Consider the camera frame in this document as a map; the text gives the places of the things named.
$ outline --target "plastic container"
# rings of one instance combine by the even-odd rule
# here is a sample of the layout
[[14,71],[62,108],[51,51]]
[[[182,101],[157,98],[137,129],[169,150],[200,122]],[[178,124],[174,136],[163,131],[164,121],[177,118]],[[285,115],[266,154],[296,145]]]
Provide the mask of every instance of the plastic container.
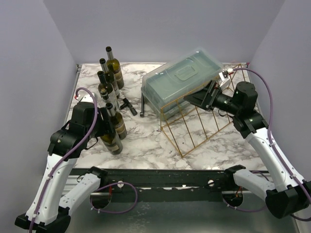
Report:
[[[163,106],[214,79],[222,68],[223,64],[211,57],[203,48],[197,48],[192,53],[145,74],[142,77],[141,92],[147,100],[146,103],[149,103],[160,117]],[[190,105],[183,99],[178,103],[181,109]],[[178,112],[177,103],[163,108],[166,119]]]

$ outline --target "gray wall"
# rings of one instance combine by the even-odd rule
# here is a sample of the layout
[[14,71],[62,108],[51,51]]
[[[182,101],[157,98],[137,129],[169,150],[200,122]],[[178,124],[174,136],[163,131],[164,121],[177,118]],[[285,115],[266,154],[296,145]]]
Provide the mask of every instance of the gray wall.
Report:
[[[266,78],[272,91],[275,138],[307,180],[311,180],[310,9],[310,0],[286,0],[251,61],[251,68]],[[253,75],[251,79],[268,117],[267,92],[261,81]]]
[[284,0],[44,0],[73,58],[94,63],[111,46],[122,62],[167,62],[202,46],[248,62]]
[[63,124],[76,65],[41,0],[0,7],[0,232],[25,232],[50,135]]

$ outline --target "marble tabletop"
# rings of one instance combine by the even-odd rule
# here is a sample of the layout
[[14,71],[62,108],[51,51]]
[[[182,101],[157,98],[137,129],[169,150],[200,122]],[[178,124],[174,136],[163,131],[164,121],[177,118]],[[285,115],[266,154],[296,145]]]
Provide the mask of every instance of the marble tabletop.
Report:
[[[141,110],[140,87],[142,76],[161,65],[160,63],[122,64],[121,69],[125,85],[120,90],[119,104],[122,104],[123,97],[127,97],[139,113]],[[101,70],[99,64],[83,64],[76,88],[86,87],[97,93],[99,83],[97,71],[99,70]],[[242,79],[242,73],[237,72],[234,78],[235,82],[242,81]],[[73,99],[68,119],[71,118],[72,108],[76,103],[77,101]],[[160,130],[160,119],[148,105],[145,105],[144,118],[141,118],[139,114],[133,116],[128,108],[121,110],[121,114],[128,132],[127,137],[122,140],[123,151],[121,154],[110,154],[103,143],[99,141],[91,149],[82,151],[75,168],[97,166],[100,168],[136,169],[226,169],[241,164],[249,170],[266,170],[255,150],[241,137],[233,124],[229,124],[209,141],[181,158]],[[207,112],[200,112],[200,115],[207,134],[213,133],[212,129],[216,126],[212,125],[215,123],[210,120],[212,115]],[[221,117],[218,114],[215,114],[215,117],[219,121],[219,127],[221,127],[221,124],[225,123],[226,117]],[[193,141],[198,144],[205,137],[205,134],[202,128],[198,127],[194,118],[195,114],[189,114],[185,117],[187,122],[192,125]],[[184,125],[181,121],[176,122],[176,125],[172,125],[172,130],[174,128],[177,130],[176,140],[181,145],[181,150],[186,150],[186,147],[191,146],[192,142],[190,138],[186,138],[187,129],[182,128],[181,124]]]

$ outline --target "purple cable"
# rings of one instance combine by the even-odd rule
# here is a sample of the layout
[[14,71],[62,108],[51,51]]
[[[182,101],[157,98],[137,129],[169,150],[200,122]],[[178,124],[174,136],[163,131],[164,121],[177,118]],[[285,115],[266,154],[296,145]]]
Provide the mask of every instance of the purple cable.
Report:
[[117,212],[114,212],[114,211],[109,211],[109,210],[101,210],[101,209],[96,209],[94,206],[93,206],[93,203],[92,203],[92,200],[90,200],[90,203],[92,205],[92,209],[94,210],[97,210],[97,211],[100,211],[102,213],[108,213],[108,214],[124,214],[126,212],[129,212],[130,210],[132,210],[136,204],[137,204],[137,199],[138,199],[138,193],[137,193],[137,190],[136,188],[131,184],[131,183],[127,183],[127,182],[118,182],[118,183],[111,183],[111,184],[108,184],[104,187],[101,187],[99,189],[97,189],[95,192],[98,192],[100,190],[103,190],[105,188],[108,188],[108,187],[111,187],[111,186],[114,186],[114,185],[118,185],[118,184],[126,184],[126,185],[129,185],[131,186],[131,188],[135,191],[135,201],[134,201],[134,204],[127,210],[123,210],[123,211],[117,211]]
[[[283,166],[286,168],[286,170],[288,171],[288,173],[293,177],[293,179],[297,182],[297,184],[299,185],[299,187],[302,189],[302,191],[304,192],[304,194],[306,195],[309,203],[311,203],[311,196],[310,194],[308,193],[308,191],[306,190],[306,188],[303,186],[303,184],[299,181],[299,179],[294,175],[294,173],[292,172],[292,170],[287,166],[286,162],[284,161],[284,159],[282,158],[281,154],[278,152],[276,146],[273,144],[273,141],[272,141],[272,137],[271,137],[271,127],[272,127],[272,117],[273,117],[273,100],[272,100],[272,93],[271,93],[271,90],[268,86],[268,83],[265,81],[265,79],[260,76],[257,72],[251,70],[251,69],[248,69],[248,68],[236,68],[236,69],[233,69],[234,71],[236,70],[246,70],[246,71],[249,71],[249,72],[252,72],[254,74],[256,74],[264,83],[264,85],[266,86],[267,88],[267,91],[268,91],[268,94],[269,94],[269,99],[270,99],[270,117],[269,117],[269,127],[268,127],[268,138],[269,138],[269,142],[272,146],[272,149],[273,151],[276,153],[277,157],[279,158],[279,160],[281,161],[281,163],[283,164]],[[300,220],[300,221],[311,221],[311,217],[309,218],[300,218],[300,217],[296,217],[294,216],[293,214],[291,215],[293,218],[297,219],[297,220]]]
[[[76,90],[76,96],[78,95],[78,92],[80,90],[84,90],[86,91],[93,99],[93,103],[94,103],[94,119],[93,119],[93,122],[91,124],[91,127],[89,128],[88,132],[86,133],[86,135],[81,139],[81,141],[74,147],[72,148],[70,151],[67,152],[67,154],[65,154],[63,156],[62,159],[60,159],[57,164],[52,168],[51,172],[48,174],[48,177],[51,178],[53,173],[56,171],[56,169],[59,167],[59,165],[65,160],[67,159],[79,146],[81,146],[81,144],[89,137],[89,135],[91,134],[91,132],[93,131],[94,127],[95,127],[95,124],[96,124],[96,120],[97,120],[97,101],[95,99],[95,97],[92,95],[92,93],[87,90],[86,88],[84,87],[79,87],[77,90]],[[42,203],[42,200],[44,198],[44,194],[46,192],[46,189],[48,187],[48,184],[50,182],[51,179],[48,179],[45,181],[44,185],[43,185],[43,188],[42,188],[42,191],[41,191],[41,194],[39,196],[39,199],[38,199],[38,203],[37,203],[37,206],[35,207],[35,211],[34,211],[34,215],[36,216],[37,213],[38,213],[38,210],[40,208],[40,204]],[[32,233],[33,232],[33,228],[34,228],[34,224],[35,224],[35,217],[33,217],[31,219],[31,222],[30,222],[30,226],[29,226],[29,233]]]
[[[267,181],[269,181],[268,177],[266,177],[261,171],[252,171],[252,173],[258,173],[260,175],[262,175]],[[262,206],[260,209],[257,210],[246,210],[246,209],[241,209],[241,208],[237,208],[235,206],[229,205],[228,202],[225,201],[225,199],[223,198],[223,202],[227,205],[227,207],[237,210],[237,211],[241,211],[241,212],[247,212],[247,213],[255,213],[255,212],[259,212],[262,210],[265,210],[267,208],[267,206]]]

